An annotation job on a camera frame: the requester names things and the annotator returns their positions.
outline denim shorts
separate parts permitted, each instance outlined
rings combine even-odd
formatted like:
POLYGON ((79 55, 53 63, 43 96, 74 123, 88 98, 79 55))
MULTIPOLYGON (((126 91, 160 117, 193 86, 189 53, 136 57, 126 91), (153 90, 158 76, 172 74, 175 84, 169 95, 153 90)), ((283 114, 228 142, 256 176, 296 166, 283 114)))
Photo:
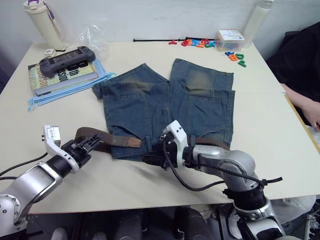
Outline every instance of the denim shorts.
POLYGON ((142 140, 140 148, 113 146, 112 156, 140 160, 174 120, 188 136, 212 138, 230 146, 235 99, 232 84, 233 73, 176 59, 170 81, 144 63, 92 89, 103 99, 109 132, 142 140))

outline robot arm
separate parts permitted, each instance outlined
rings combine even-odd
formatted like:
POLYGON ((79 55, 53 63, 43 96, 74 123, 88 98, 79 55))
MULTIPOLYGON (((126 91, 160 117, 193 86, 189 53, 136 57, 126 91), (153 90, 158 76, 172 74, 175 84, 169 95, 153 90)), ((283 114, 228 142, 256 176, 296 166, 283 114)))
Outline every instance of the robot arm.
POLYGON ((34 203, 49 195, 69 173, 76 173, 91 155, 88 153, 101 141, 100 133, 80 143, 68 141, 61 148, 57 126, 44 126, 45 146, 52 156, 21 174, 7 189, 0 192, 0 238, 24 239, 26 216, 34 203))
POLYGON ((190 147, 186 139, 185 131, 175 120, 165 128, 160 138, 160 143, 166 145, 164 160, 155 162, 152 156, 147 155, 144 161, 168 168, 169 160, 175 167, 193 168, 222 178, 227 186, 223 193, 233 199, 240 216, 238 227, 244 239, 273 240, 285 235, 270 200, 263 192, 268 181, 258 180, 255 161, 249 154, 239 150, 227 151, 218 146, 190 147))

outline box label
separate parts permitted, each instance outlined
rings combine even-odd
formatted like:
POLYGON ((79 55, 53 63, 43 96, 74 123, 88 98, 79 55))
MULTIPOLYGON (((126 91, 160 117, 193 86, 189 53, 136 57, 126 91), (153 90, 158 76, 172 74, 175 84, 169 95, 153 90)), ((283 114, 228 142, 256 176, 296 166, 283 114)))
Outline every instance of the box label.
POLYGON ((219 30, 223 40, 244 41, 244 37, 238 30, 219 30))

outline black cable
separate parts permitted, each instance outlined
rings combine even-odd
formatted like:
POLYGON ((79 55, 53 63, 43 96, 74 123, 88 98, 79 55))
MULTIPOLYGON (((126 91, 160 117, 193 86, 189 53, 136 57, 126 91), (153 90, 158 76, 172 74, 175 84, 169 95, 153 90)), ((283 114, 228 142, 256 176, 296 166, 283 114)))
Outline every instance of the black cable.
POLYGON ((206 168, 215 169, 215 170, 224 172, 224 173, 226 173, 226 174, 230 174, 230 175, 233 175, 233 176, 237 176, 237 177, 240 177, 240 178, 243 178, 243 179, 249 179, 249 180, 252 180, 252 181, 256 182, 256 183, 259 184, 259 185, 264 186, 263 181, 255 178, 255 177, 253 177, 253 176, 244 175, 244 174, 241 174, 241 173, 237 173, 237 172, 234 172, 234 171, 229 171, 229 170, 226 170, 226 169, 223 169, 223 168, 220 168, 220 167, 215 167, 215 166, 211 166, 211 165, 207 165, 207 164, 202 164, 202 163, 200 163, 200 164, 198 163, 197 166, 198 166, 198 167, 206 167, 206 168))
POLYGON ((184 41, 184 39, 133 39, 134 42, 171 42, 171 41, 184 41))
POLYGON ((209 41, 214 41, 214 38, 199 38, 199 37, 190 37, 190 36, 186 36, 185 39, 192 39, 192 40, 202 40, 202 39, 208 39, 209 41))
POLYGON ((218 185, 218 184, 224 184, 225 182, 224 181, 216 181, 216 182, 213 182, 207 186, 203 186, 203 187, 199 187, 199 188, 195 188, 195 187, 192 187, 192 186, 189 186, 187 183, 185 183, 185 181, 183 181, 183 179, 179 176, 179 174, 177 173, 174 165, 172 164, 169 156, 168 156, 168 153, 167 153, 167 150, 166 150, 166 142, 163 141, 163 144, 162 144, 162 150, 163 150, 163 154, 164 154, 164 157, 165 157, 165 160, 169 163, 169 166, 174 174, 174 176, 179 180, 179 182, 187 189, 191 190, 191 191, 194 191, 194 192, 200 192, 200 191, 203 191, 203 190, 206 190, 208 188, 211 188, 215 185, 218 185))
POLYGON ((32 159, 32 160, 30 160, 30 161, 25 161, 25 162, 23 162, 23 163, 20 163, 20 164, 18 164, 18 165, 15 165, 15 166, 12 166, 12 167, 8 168, 7 170, 4 170, 3 172, 0 172, 0 176, 6 174, 7 172, 9 172, 9 171, 11 171, 11 170, 13 170, 13 169, 16 169, 16 168, 18 168, 18 167, 21 167, 21 166, 23 166, 23 165, 30 164, 30 163, 33 163, 33 162, 38 161, 38 160, 40 160, 40 159, 43 159, 43 158, 44 158, 45 156, 47 156, 47 155, 48 155, 48 153, 46 152, 45 154, 43 154, 43 155, 40 156, 40 157, 37 157, 37 158, 32 159))
POLYGON ((16 176, 1 176, 0 181, 1 180, 15 180, 16 178, 17 178, 16 176))
POLYGON ((223 169, 223 168, 220 168, 220 167, 215 167, 215 166, 206 165, 206 164, 202 164, 202 163, 198 164, 197 166, 198 167, 206 167, 206 168, 216 169, 216 170, 224 172, 226 174, 234 175, 234 176, 237 176, 237 177, 240 177, 240 178, 243 178, 243 179, 249 179, 249 180, 252 180, 252 181, 258 183, 261 186, 266 186, 267 184, 273 184, 273 183, 277 183, 277 182, 280 182, 280 181, 283 180, 282 177, 278 177, 278 178, 270 179, 270 180, 266 180, 266 179, 259 180, 259 179, 255 178, 253 176, 248 176, 248 175, 244 175, 244 174, 237 173, 237 172, 234 172, 234 171, 229 171, 229 170, 226 170, 226 169, 223 169))

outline white bottle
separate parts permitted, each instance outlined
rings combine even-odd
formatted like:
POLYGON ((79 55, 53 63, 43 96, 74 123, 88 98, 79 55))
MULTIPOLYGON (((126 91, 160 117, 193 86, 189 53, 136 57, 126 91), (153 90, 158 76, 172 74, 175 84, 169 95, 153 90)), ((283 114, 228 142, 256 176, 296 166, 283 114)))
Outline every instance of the white bottle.
POLYGON ((49 48, 65 50, 67 45, 61 41, 63 31, 46 3, 43 0, 28 0, 23 3, 23 6, 49 48))
POLYGON ((255 39, 257 32, 270 12, 273 1, 274 0, 260 0, 259 4, 253 10, 242 34, 245 39, 244 48, 248 48, 255 39))

